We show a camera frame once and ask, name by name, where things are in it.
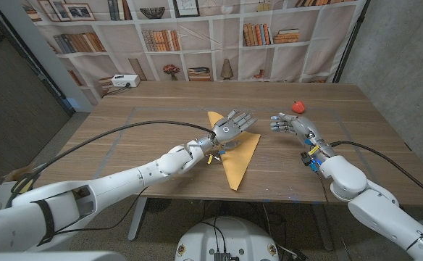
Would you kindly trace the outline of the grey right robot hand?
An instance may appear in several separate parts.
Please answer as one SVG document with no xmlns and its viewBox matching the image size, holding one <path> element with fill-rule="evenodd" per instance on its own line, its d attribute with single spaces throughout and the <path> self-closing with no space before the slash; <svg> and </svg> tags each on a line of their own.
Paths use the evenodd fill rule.
<svg viewBox="0 0 423 261">
<path fill-rule="evenodd" d="M 308 118 L 279 113 L 271 116 L 271 120 L 272 131 L 295 135 L 314 159 L 324 162 L 337 155 L 332 147 L 324 141 L 315 124 Z"/>
</svg>

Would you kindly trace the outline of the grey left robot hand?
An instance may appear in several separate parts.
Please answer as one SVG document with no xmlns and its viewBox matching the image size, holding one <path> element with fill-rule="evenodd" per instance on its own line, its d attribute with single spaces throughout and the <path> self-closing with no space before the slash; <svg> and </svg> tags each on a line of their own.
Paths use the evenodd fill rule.
<svg viewBox="0 0 423 261">
<path fill-rule="evenodd" d="M 238 111 L 233 109 L 226 117 L 218 115 L 216 112 L 208 112 L 210 120 L 217 116 L 217 121 L 211 123 L 215 133 L 214 143 L 219 144 L 224 150 L 231 150 L 242 143 L 236 138 L 247 128 L 253 125 L 257 119 L 248 113 L 237 116 Z"/>
</svg>

